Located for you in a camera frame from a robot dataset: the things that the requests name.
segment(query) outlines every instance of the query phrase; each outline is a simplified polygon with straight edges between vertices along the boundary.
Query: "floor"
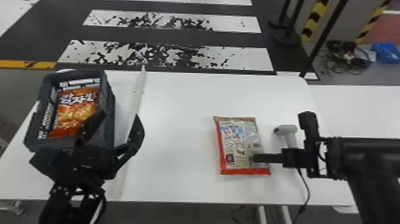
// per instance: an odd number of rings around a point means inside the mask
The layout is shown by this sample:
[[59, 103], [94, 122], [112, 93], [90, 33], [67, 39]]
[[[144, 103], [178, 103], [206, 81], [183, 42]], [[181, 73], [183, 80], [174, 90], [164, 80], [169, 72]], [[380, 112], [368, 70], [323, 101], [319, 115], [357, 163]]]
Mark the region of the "floor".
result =
[[[36, 223], [45, 201], [24, 201], [24, 217], [15, 216], [7, 211], [0, 211], [0, 223], [31, 224]], [[108, 203], [107, 211], [99, 224], [106, 223], [218, 223], [218, 224], [257, 224], [259, 218], [255, 205], [234, 204], [179, 204], [179, 203]], [[298, 206], [290, 206], [292, 216]], [[282, 223], [278, 206], [265, 206], [269, 224]], [[310, 206], [296, 224], [361, 224], [358, 215], [340, 214], [330, 207]]]
[[[312, 43], [304, 43], [304, 49], [309, 54], [314, 47]], [[362, 49], [370, 49], [371, 45], [359, 45]], [[320, 54], [323, 54], [326, 47], [322, 47]], [[376, 61], [371, 66], [361, 72], [359, 75], [347, 72], [341, 74], [323, 74], [320, 71], [322, 58], [316, 57], [313, 66], [320, 80], [309, 80], [313, 85], [373, 85], [373, 86], [400, 86], [400, 64], [384, 64]]]
[[275, 74], [307, 60], [300, 44], [272, 38], [268, 19], [281, 0], [27, 1], [0, 37], [0, 67]]

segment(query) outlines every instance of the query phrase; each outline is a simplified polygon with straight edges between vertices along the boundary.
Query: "yellow floor stripe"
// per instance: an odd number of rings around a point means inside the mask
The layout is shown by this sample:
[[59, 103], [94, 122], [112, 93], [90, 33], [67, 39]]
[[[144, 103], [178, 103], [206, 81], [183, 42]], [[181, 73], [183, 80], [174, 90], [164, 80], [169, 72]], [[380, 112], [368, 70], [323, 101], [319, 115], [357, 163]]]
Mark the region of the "yellow floor stripe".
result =
[[370, 23], [364, 26], [364, 28], [362, 28], [361, 33], [364, 33], [366, 31], [369, 31], [370, 29], [372, 29], [372, 27], [375, 25], [375, 23]]
[[308, 20], [305, 28], [309, 28], [310, 30], [315, 30], [317, 29], [318, 23], [316, 23], [314, 20]]
[[318, 2], [314, 5], [314, 9], [312, 9], [312, 11], [317, 12], [319, 15], [322, 15], [326, 12], [326, 6], [321, 2]]
[[0, 67], [8, 69], [52, 69], [56, 62], [0, 60]]
[[373, 17], [375, 17], [375, 16], [378, 16], [378, 15], [382, 14], [382, 13], [384, 12], [384, 10], [386, 10], [386, 7], [387, 7], [387, 6], [378, 8], [378, 9], [374, 12], [374, 14], [372, 14], [371, 17], [373, 18]]
[[308, 42], [310, 40], [311, 40], [311, 38], [309, 38], [307, 35], [301, 35], [301, 41]]

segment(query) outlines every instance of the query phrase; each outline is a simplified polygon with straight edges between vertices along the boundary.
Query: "table leg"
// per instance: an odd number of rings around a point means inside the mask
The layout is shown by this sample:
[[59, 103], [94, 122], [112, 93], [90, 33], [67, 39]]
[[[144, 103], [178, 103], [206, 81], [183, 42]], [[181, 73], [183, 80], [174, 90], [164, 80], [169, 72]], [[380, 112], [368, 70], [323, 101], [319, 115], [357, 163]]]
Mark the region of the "table leg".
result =
[[292, 218], [290, 217], [289, 207], [280, 206], [280, 209], [282, 210], [282, 216], [283, 220], [285, 221], [285, 224], [292, 224]]
[[17, 216], [20, 216], [24, 213], [24, 210], [19, 208], [20, 204], [21, 201], [16, 201], [12, 206], [5, 201], [0, 201], [0, 210], [11, 211], [15, 213]]
[[258, 206], [258, 217], [260, 218], [260, 224], [268, 224], [264, 206]]

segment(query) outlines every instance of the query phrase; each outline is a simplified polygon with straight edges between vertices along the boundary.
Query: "black plastic crate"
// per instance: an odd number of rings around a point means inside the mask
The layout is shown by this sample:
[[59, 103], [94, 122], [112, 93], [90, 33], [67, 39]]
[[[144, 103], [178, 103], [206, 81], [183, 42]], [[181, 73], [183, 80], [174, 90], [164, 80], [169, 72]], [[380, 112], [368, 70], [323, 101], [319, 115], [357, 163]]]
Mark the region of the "black plastic crate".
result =
[[96, 134], [89, 141], [108, 149], [114, 148], [115, 96], [103, 70], [74, 70], [48, 74], [42, 81], [39, 92], [39, 105], [33, 113], [24, 143], [31, 152], [41, 148], [59, 150], [74, 147], [74, 136], [48, 138], [55, 126], [59, 91], [90, 88], [98, 86], [95, 99], [96, 111], [104, 110], [107, 114]]

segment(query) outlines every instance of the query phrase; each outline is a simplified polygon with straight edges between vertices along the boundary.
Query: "painted stripe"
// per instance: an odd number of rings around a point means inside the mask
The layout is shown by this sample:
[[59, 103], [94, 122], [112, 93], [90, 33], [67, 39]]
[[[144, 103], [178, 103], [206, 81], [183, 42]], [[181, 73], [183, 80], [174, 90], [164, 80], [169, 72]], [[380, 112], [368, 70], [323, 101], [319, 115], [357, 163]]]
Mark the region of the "painted stripe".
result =
[[233, 15], [93, 10], [83, 25], [261, 33], [256, 17]]
[[20, 17], [39, 0], [1, 0], [0, 36], [2, 36]]
[[327, 11], [328, 3], [329, 0], [318, 0], [315, 3], [301, 34], [301, 39], [303, 42], [308, 42], [311, 40], [314, 31], [316, 31], [318, 28], [318, 23]]
[[0, 67], [8, 69], [52, 69], [55, 65], [51, 61], [0, 60]]
[[356, 40], [354, 42], [356, 43], [361, 43], [365, 36], [368, 34], [368, 32], [374, 27], [376, 21], [379, 19], [379, 17], [382, 15], [383, 12], [385, 12], [386, 8], [390, 4], [391, 0], [386, 0], [382, 2], [382, 4], [377, 8], [374, 13], [371, 15], [370, 21], [361, 29], [360, 34], [357, 36]]
[[251, 0], [144, 0], [146, 2], [175, 2], [189, 4], [252, 5]]
[[71, 41], [60, 63], [272, 71], [265, 48]]

